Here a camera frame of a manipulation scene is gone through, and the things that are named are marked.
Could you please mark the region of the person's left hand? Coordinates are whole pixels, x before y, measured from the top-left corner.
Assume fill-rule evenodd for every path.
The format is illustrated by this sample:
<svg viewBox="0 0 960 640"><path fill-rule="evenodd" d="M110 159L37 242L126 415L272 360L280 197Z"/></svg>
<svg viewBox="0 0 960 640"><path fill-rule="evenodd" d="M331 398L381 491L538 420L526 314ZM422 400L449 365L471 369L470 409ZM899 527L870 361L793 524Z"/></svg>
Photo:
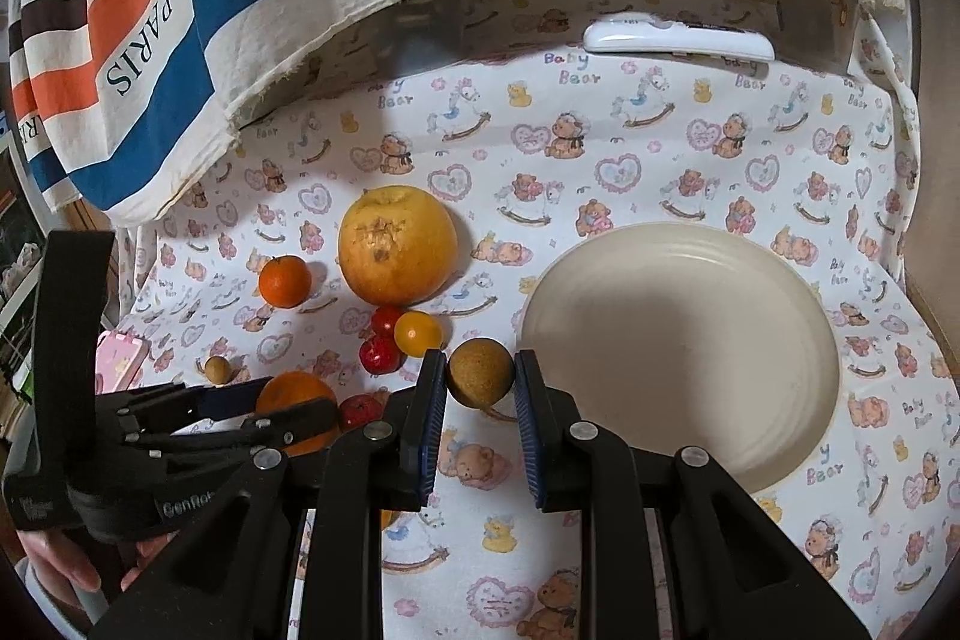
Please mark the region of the person's left hand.
<svg viewBox="0 0 960 640"><path fill-rule="evenodd" d="M78 590L94 593L101 588L101 577L89 557L61 531L18 531L16 536L25 549L37 580L60 603L78 606ZM161 534L135 544L135 564L121 580L122 591L127 590L148 569L172 539L174 533Z"/></svg>

